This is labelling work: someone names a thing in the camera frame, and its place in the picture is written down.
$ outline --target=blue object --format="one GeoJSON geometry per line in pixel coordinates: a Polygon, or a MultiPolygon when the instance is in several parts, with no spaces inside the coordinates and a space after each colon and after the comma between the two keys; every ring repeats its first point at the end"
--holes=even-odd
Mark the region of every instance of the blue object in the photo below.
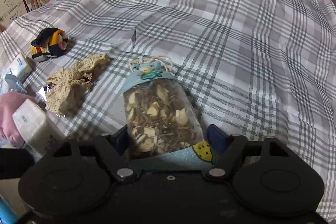
{"type": "Polygon", "coordinates": [[[117,151],[117,153],[122,156],[125,151],[128,148],[128,144],[129,144],[129,139],[128,139],[128,134],[127,134],[127,126],[124,126],[123,128],[121,128],[117,133],[116,133],[117,137],[114,140],[114,150],[117,151]]]}
{"type": "Polygon", "coordinates": [[[128,91],[136,85],[150,82],[157,78],[175,80],[175,77],[170,72],[161,70],[161,64],[158,61],[134,64],[133,72],[126,77],[126,81],[121,88],[121,93],[128,91]]]}
{"type": "Polygon", "coordinates": [[[9,90],[16,90],[19,93],[27,94],[22,82],[15,75],[6,74],[5,81],[9,86],[9,90]]]}
{"type": "Polygon", "coordinates": [[[15,224],[18,217],[8,207],[8,205],[0,198],[0,221],[2,224],[15,224]]]}
{"type": "Polygon", "coordinates": [[[213,162],[201,160],[194,152],[193,147],[187,147],[167,154],[139,160],[131,160],[130,168],[137,174],[142,171],[199,171],[209,170],[213,162]]]}
{"type": "Polygon", "coordinates": [[[209,125],[207,131],[207,141],[211,148],[221,156],[228,148],[228,137],[224,131],[220,130],[214,124],[209,125]]]}

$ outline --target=yellow polka dot fabric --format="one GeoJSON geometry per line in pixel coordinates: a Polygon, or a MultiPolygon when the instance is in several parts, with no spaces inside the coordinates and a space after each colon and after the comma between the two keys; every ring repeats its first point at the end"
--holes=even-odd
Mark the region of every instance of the yellow polka dot fabric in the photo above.
{"type": "Polygon", "coordinates": [[[193,145],[193,150],[201,160],[206,162],[212,162],[213,155],[211,153],[210,145],[207,141],[203,141],[193,145]]]}

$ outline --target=light blue fabric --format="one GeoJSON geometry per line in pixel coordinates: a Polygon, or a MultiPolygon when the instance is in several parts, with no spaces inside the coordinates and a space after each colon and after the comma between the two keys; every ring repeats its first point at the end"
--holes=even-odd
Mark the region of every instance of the light blue fabric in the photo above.
{"type": "Polygon", "coordinates": [[[121,88],[121,93],[128,91],[136,85],[150,82],[158,78],[175,80],[175,77],[170,72],[161,70],[161,64],[158,61],[145,64],[134,64],[133,72],[126,77],[126,81],[121,88]],[[142,67],[150,67],[152,68],[152,71],[145,74],[139,70],[142,67]]]}
{"type": "Polygon", "coordinates": [[[207,170],[213,163],[201,160],[192,147],[146,159],[132,160],[130,167],[137,174],[144,171],[207,170]]]}
{"type": "Polygon", "coordinates": [[[15,75],[6,74],[5,81],[7,82],[8,86],[12,90],[16,90],[16,92],[27,94],[27,91],[23,87],[22,82],[19,78],[17,78],[15,75]]]}

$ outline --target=white package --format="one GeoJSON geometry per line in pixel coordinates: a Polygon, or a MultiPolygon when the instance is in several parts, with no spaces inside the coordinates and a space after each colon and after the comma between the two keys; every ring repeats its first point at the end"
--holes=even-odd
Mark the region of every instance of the white package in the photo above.
{"type": "Polygon", "coordinates": [[[6,74],[15,75],[21,82],[24,82],[32,72],[32,67],[22,53],[19,53],[12,63],[1,73],[1,90],[0,94],[9,92],[9,86],[5,81],[6,74]]]}
{"type": "Polygon", "coordinates": [[[25,142],[42,156],[55,140],[65,139],[46,113],[29,99],[14,112],[13,120],[25,142]]]}

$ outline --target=plaid bedsheet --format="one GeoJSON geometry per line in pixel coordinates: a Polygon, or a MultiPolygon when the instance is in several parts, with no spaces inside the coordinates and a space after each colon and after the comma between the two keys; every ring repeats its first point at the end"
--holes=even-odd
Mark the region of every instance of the plaid bedsheet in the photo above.
{"type": "Polygon", "coordinates": [[[336,8],[330,0],[52,0],[0,35],[0,68],[46,27],[76,40],[36,66],[30,92],[51,72],[108,52],[78,114],[53,117],[67,136],[114,133],[125,125],[120,88],[127,61],[167,55],[204,129],[214,123],[250,140],[285,141],[325,182],[318,212],[336,217],[336,8]]]}

